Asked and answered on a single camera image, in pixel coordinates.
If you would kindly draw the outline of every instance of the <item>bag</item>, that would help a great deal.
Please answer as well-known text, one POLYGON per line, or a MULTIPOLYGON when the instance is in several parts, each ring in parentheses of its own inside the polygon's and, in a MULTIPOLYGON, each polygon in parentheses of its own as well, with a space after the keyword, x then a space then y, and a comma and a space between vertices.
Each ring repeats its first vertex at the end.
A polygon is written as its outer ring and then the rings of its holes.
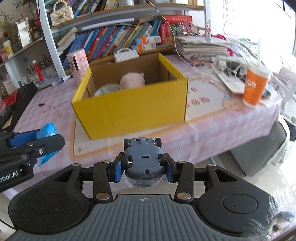
POLYGON ((64 0, 58 0, 57 2, 55 2, 53 9, 54 11, 50 14, 53 27, 74 18, 72 7, 68 6, 66 1, 64 0), (64 6, 62 6, 62 8, 60 8, 59 10, 56 10, 55 8, 59 2, 64 3, 64 6))

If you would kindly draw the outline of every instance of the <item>white cable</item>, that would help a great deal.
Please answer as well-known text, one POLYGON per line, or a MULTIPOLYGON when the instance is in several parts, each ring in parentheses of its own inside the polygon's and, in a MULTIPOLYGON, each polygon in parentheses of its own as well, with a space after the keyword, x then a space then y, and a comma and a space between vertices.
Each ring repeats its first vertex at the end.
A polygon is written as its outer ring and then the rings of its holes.
MULTIPOLYGON (((156 6, 154 6, 153 5, 153 3, 150 1, 150 0, 148 0, 149 2, 150 2, 150 4, 156 9, 156 11, 158 11, 158 9, 156 8, 156 6)), ((166 23, 170 26, 170 24, 168 23, 168 21, 165 19, 165 17, 160 13, 160 11, 158 11, 158 13, 163 17, 163 19, 166 21, 166 23)), ((185 62, 186 64, 188 64, 191 68, 192 68, 192 66, 191 66, 191 64, 190 63, 188 63, 186 60, 184 60, 181 56, 180 56, 180 54, 179 54, 179 52, 178 52, 178 50, 177 50, 177 46, 176 46, 176 39, 175 39, 175 34, 174 34, 174 32, 173 32, 173 30, 172 30, 172 27, 170 26, 170 30, 171 30, 171 32, 172 32, 172 34, 173 34, 173 36, 174 36, 174 44, 175 44, 175 49, 176 49, 176 52, 177 52, 177 54, 178 54, 178 56, 179 56, 179 58, 183 61, 183 62, 185 62)))

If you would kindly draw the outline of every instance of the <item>yellow cardboard box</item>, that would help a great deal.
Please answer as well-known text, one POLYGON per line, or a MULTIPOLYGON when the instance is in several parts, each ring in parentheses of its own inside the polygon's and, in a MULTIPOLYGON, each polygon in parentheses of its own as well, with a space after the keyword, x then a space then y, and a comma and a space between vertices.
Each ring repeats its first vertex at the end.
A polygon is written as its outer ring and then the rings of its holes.
POLYGON ((162 54, 121 63, 90 64, 72 107, 91 140, 184 121, 187 78, 162 54), (146 85, 93 97, 128 72, 144 73, 146 85))

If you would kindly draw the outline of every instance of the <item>gray toy car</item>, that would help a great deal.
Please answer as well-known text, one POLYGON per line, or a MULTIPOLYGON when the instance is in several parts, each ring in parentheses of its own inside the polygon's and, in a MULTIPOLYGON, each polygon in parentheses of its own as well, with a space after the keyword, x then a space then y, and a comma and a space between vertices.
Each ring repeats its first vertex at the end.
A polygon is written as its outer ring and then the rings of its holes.
POLYGON ((124 156, 121 161, 129 182, 140 188, 152 187, 161 181, 165 167, 160 165, 158 154, 161 151, 161 139, 133 138, 124 139, 124 156))

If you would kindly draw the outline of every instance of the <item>white ball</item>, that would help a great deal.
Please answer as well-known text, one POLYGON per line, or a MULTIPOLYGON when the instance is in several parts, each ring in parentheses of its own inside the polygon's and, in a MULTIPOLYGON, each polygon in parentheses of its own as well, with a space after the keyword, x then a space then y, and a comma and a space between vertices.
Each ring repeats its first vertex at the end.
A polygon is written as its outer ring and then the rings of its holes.
POLYGON ((145 85, 145 79, 139 73, 129 72, 122 76, 120 85, 125 90, 138 88, 145 85))

